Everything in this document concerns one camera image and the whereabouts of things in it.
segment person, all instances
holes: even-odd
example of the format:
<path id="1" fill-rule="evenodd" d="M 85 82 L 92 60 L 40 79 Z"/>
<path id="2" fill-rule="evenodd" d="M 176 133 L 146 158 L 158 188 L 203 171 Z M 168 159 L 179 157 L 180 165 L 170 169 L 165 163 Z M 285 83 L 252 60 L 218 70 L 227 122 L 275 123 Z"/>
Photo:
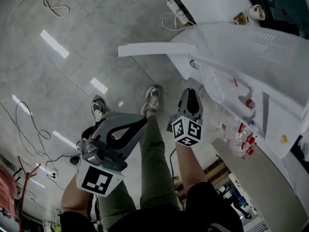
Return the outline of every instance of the person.
<path id="1" fill-rule="evenodd" d="M 106 197 L 98 197 L 104 231 L 243 231 L 239 215 L 205 179 L 191 148 L 176 144 L 180 173 L 187 195 L 186 209 L 180 211 L 169 168 L 164 142 L 156 120 L 160 92 L 158 87 L 146 91 L 142 114 L 148 119 L 141 142 L 141 198 L 136 209 L 124 182 Z M 92 113 L 99 123 L 108 113 L 105 101 L 96 96 Z M 62 197 L 61 231 L 95 231 L 88 219 L 90 193 L 76 187 L 74 176 Z"/>

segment red stand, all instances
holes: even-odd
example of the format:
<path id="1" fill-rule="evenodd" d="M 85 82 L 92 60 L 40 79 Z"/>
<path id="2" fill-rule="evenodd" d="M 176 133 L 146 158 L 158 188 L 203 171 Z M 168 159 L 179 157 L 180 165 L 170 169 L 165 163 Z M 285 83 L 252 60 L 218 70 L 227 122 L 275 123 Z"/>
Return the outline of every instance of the red stand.
<path id="1" fill-rule="evenodd" d="M 20 166 L 21 166 L 21 168 L 22 168 L 22 170 L 24 171 L 24 174 L 25 174 L 25 183 L 24 183 L 24 187 L 23 187 L 23 193 L 21 195 L 21 202 L 20 202 L 20 208 L 19 208 L 19 231 L 22 232 L 23 231 L 23 226 L 22 226 L 23 204 L 24 204 L 24 197 L 25 197 L 25 193 L 26 193 L 27 183 L 28 183 L 28 180 L 31 177 L 36 176 L 35 172 L 40 167 L 40 164 L 35 169 L 33 169 L 31 171 L 31 173 L 28 173 L 28 172 L 25 171 L 24 166 L 21 163 L 19 156 L 18 156 L 18 160 L 19 160 Z"/>

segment black cable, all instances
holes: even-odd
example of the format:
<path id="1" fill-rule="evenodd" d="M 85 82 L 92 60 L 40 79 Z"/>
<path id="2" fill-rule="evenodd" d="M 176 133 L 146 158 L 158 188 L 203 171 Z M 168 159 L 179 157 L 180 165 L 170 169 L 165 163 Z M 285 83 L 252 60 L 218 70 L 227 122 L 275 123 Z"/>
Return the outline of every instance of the black cable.
<path id="1" fill-rule="evenodd" d="M 50 211 L 50 210 L 46 209 L 44 206 L 40 205 L 36 200 L 33 200 L 33 201 L 34 201 L 39 207 L 43 208 L 44 210 L 46 210 L 46 211 L 48 211 L 48 212 L 50 212 L 51 214 L 54 215 L 54 213 L 53 213 L 52 211 Z"/>
<path id="2" fill-rule="evenodd" d="M 19 168 L 14 174 L 13 174 L 13 177 L 15 177 L 15 175 L 17 175 L 20 171 L 22 171 L 23 169 L 22 168 Z"/>
<path id="3" fill-rule="evenodd" d="M 32 120 L 32 124 L 33 124 L 35 130 L 36 130 L 37 133 L 38 133 L 38 138 L 39 138 L 40 144 L 41 144 L 41 146 L 42 146 L 43 152 L 39 152 L 39 153 L 38 153 L 38 152 L 36 151 L 34 145 L 33 145 L 33 144 L 30 142 L 30 140 L 24 135 L 23 131 L 20 129 L 20 127 L 19 127 L 19 125 L 18 125 L 17 108 L 18 108 L 18 106 L 19 106 L 20 103 L 23 104 L 24 106 L 26 106 L 26 108 L 27 108 L 28 111 L 29 111 L 29 114 L 30 114 L 30 117 L 31 117 L 31 120 Z M 45 151 L 45 148 L 44 148 L 42 139 L 41 139 L 41 137 L 42 137 L 42 138 L 44 138 L 44 139 L 46 139 L 46 140 L 49 140 L 49 139 L 51 139 L 51 134 L 50 134 L 48 131 L 46 131 L 46 130 L 39 130 L 39 129 L 37 128 L 37 126 L 36 126 L 36 124 L 35 124 L 35 122 L 34 122 L 34 118 L 33 118 L 33 116 L 32 116 L 32 112 L 31 112 L 31 110 L 29 109 L 28 105 L 27 105 L 26 103 L 24 103 L 23 101 L 19 102 L 19 103 L 16 105 L 16 107 L 15 107 L 15 120 L 12 118 L 12 116 L 11 116 L 10 113 L 9 113 L 9 111 L 3 106 L 3 104 L 2 104 L 1 102 L 0 102 L 0 105 L 1 105 L 2 108 L 5 110 L 5 112 L 7 113 L 7 115 L 10 117 L 11 121 L 14 123 L 14 125 L 16 126 L 16 128 L 18 129 L 19 138 L 20 138 L 20 141 L 21 141 L 21 144 L 22 144 L 23 148 L 24 148 L 30 155 L 32 155 L 33 157 L 37 157 L 37 156 L 41 156 L 41 157 L 42 157 L 42 156 L 47 156 L 47 157 L 49 158 L 49 160 L 51 160 L 50 157 L 49 157 L 49 155 L 46 154 L 46 151 Z M 25 146 L 24 141 L 23 141 L 21 135 L 23 135 L 23 137 L 25 138 L 25 140 L 30 144 L 30 146 L 32 147 L 32 149 L 33 149 L 33 151 L 34 151 L 35 154 L 32 154 L 32 153 L 27 149 L 27 147 Z"/>
<path id="4" fill-rule="evenodd" d="M 21 185 L 21 184 L 19 184 L 18 182 L 16 182 L 16 184 L 19 186 L 19 188 L 20 189 L 24 189 L 24 186 L 23 185 Z M 32 192 L 32 191 L 29 191 L 29 190 L 27 190 L 26 189 L 26 195 L 27 195 L 27 192 L 30 192 L 33 196 L 34 196 L 34 199 L 36 199 L 37 198 L 37 196 Z"/>
<path id="5" fill-rule="evenodd" d="M 65 190 L 65 189 L 62 189 L 62 188 L 57 184 L 56 181 L 52 180 L 52 179 L 49 177 L 49 175 L 46 175 L 46 176 L 47 176 L 47 178 L 49 178 L 52 182 L 54 182 L 54 183 L 57 185 L 57 187 L 59 187 L 60 190 Z"/>
<path id="6" fill-rule="evenodd" d="M 45 169 L 47 168 L 47 163 L 52 163 L 52 165 L 53 165 L 53 162 L 55 162 L 55 161 L 58 161 L 61 157 L 76 157 L 76 156 L 79 156 L 80 154 L 78 154 L 78 155 L 75 155 L 75 156 L 66 156 L 65 154 L 63 154 L 63 155 L 61 155 L 61 156 L 59 156 L 56 160 L 51 160 L 50 158 L 49 158 L 49 160 L 47 160 L 46 161 L 46 164 L 45 164 Z"/>
<path id="7" fill-rule="evenodd" d="M 176 191 L 175 184 L 174 184 L 174 169 L 173 169 L 173 164 L 172 164 L 172 155 L 175 153 L 175 151 L 176 151 L 176 148 L 174 148 L 172 153 L 169 155 L 169 163 L 170 163 L 170 167 L 171 167 L 171 170 L 172 170 L 172 181 L 173 181 L 174 190 L 175 190 L 175 193 L 176 193 L 176 196 L 177 196 L 179 202 L 182 204 L 183 211 L 184 211 L 183 201 L 180 199 L 178 192 Z"/>
<path id="8" fill-rule="evenodd" d="M 76 148 L 77 148 L 79 151 L 81 151 L 81 150 L 78 148 L 78 146 L 77 146 L 77 145 L 78 145 L 78 143 L 80 143 L 80 142 L 81 142 L 81 141 L 78 141 L 78 142 L 76 143 L 76 145 L 75 145 L 75 146 L 76 146 Z"/>
<path id="9" fill-rule="evenodd" d="M 96 201 L 96 203 L 97 203 L 97 205 L 98 205 L 98 220 L 99 220 L 99 223 L 100 223 L 100 226 L 101 226 L 101 228 L 103 229 L 103 225 L 102 225 L 102 223 L 101 223 L 101 221 L 102 221 L 102 217 L 101 217 L 101 213 L 100 213 L 100 208 L 99 208 L 99 203 L 98 203 L 98 196 L 97 195 L 95 195 L 95 197 L 96 197 L 96 199 L 97 199 L 97 201 Z"/>
<path id="10" fill-rule="evenodd" d="M 38 153 L 38 152 L 36 151 L 34 145 L 33 145 L 33 144 L 30 142 L 30 140 L 24 135 L 24 133 L 22 132 L 22 130 L 20 129 L 20 127 L 19 127 L 19 125 L 18 125 L 17 108 L 18 108 L 18 105 L 19 105 L 20 103 L 23 104 L 23 105 L 28 109 L 28 111 L 29 111 L 29 114 L 30 114 L 30 117 L 31 117 L 31 120 L 32 120 L 32 124 L 33 124 L 35 130 L 36 130 L 37 133 L 38 133 L 38 138 L 39 138 L 40 144 L 41 144 L 41 146 L 42 146 L 43 152 L 39 152 L 39 153 Z M 49 139 L 51 139 L 51 134 L 50 134 L 48 131 L 46 131 L 46 130 L 42 130 L 42 129 L 39 130 L 39 129 L 37 128 L 37 126 L 36 126 L 36 124 L 35 124 L 35 122 L 34 122 L 34 118 L 33 118 L 33 116 L 32 116 L 32 112 L 31 112 L 30 108 L 28 107 L 28 105 L 27 105 L 26 103 L 24 103 L 23 101 L 21 101 L 21 102 L 19 102 L 19 103 L 16 105 L 16 107 L 15 107 L 15 120 L 12 118 L 12 116 L 11 116 L 10 113 L 9 113 L 9 111 L 3 106 L 3 104 L 2 104 L 1 102 L 0 102 L 0 105 L 3 107 L 3 109 L 5 110 L 5 112 L 6 112 L 6 113 L 8 114 L 8 116 L 10 117 L 11 121 L 14 123 L 14 125 L 15 125 L 16 128 L 18 129 L 19 138 L 20 138 L 20 141 L 21 141 L 21 143 L 22 143 L 23 148 L 24 148 L 30 155 L 32 155 L 33 157 L 37 157 L 37 156 L 41 156 L 41 157 L 42 157 L 42 156 L 47 156 L 47 157 L 48 157 L 49 160 L 47 160 L 46 163 L 45 163 L 45 169 L 46 169 L 47 163 L 49 163 L 49 162 L 52 164 L 53 168 L 56 169 L 56 168 L 55 168 L 55 165 L 53 164 L 53 162 L 58 161 L 61 157 L 74 157 L 74 156 L 61 155 L 61 156 L 58 157 L 56 160 L 52 160 L 52 159 L 49 157 L 49 155 L 46 154 L 45 147 L 44 147 L 44 145 L 43 145 L 43 142 L 42 142 L 41 137 L 44 138 L 44 139 L 46 139 L 46 140 L 49 140 Z M 21 135 L 23 135 L 23 137 L 25 138 L 25 140 L 31 145 L 33 151 L 35 152 L 35 155 L 32 154 L 32 153 L 27 149 L 27 147 L 24 145 L 24 141 L 23 141 Z M 61 190 L 65 190 L 65 189 L 62 189 L 54 180 L 52 180 L 52 179 L 50 178 L 51 175 L 46 175 L 46 176 L 47 176 L 47 178 L 49 178 L 52 182 L 54 182 Z"/>
<path id="11" fill-rule="evenodd" d="M 21 179 L 21 177 L 19 176 L 19 177 L 15 180 L 15 182 L 19 181 L 20 179 Z"/>

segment olive green pants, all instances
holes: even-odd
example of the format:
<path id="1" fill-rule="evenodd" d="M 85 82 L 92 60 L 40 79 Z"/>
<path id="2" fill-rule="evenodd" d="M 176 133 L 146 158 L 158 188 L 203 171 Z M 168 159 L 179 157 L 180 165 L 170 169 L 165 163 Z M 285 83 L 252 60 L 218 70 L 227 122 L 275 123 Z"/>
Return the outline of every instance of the olive green pants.
<path id="1" fill-rule="evenodd" d="M 146 132 L 140 141 L 140 151 L 140 208 L 148 209 L 164 204 L 170 206 L 171 209 L 179 210 L 177 196 L 164 156 L 164 142 L 155 116 L 148 118 Z M 121 182 L 108 197 L 99 197 L 98 201 L 105 231 L 126 214 L 136 210 L 124 182 Z"/>

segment electrical outlet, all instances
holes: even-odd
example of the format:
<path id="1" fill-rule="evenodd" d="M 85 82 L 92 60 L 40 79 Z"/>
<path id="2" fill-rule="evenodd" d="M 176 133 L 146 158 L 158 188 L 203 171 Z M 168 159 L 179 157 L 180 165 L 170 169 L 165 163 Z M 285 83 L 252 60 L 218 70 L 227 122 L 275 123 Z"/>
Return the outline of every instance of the electrical outlet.
<path id="1" fill-rule="evenodd" d="M 56 224 L 56 226 L 60 226 L 60 215 L 61 215 L 60 209 L 56 209 L 56 212 L 55 212 L 55 224 Z"/>
<path id="2" fill-rule="evenodd" d="M 179 8 L 179 6 L 174 0 L 167 2 L 166 5 L 170 8 L 173 14 L 180 20 L 183 25 L 189 22 L 189 19 L 185 16 L 184 12 Z"/>
<path id="3" fill-rule="evenodd" d="M 57 178 L 57 169 L 49 169 L 49 168 L 45 168 L 45 166 L 41 165 L 39 167 L 39 169 L 45 171 L 47 173 L 47 175 L 51 176 L 52 178 L 56 179 Z"/>
<path id="4" fill-rule="evenodd" d="M 47 221 L 47 220 L 42 221 L 43 228 L 50 228 L 51 225 L 52 225 L 52 223 Z"/>

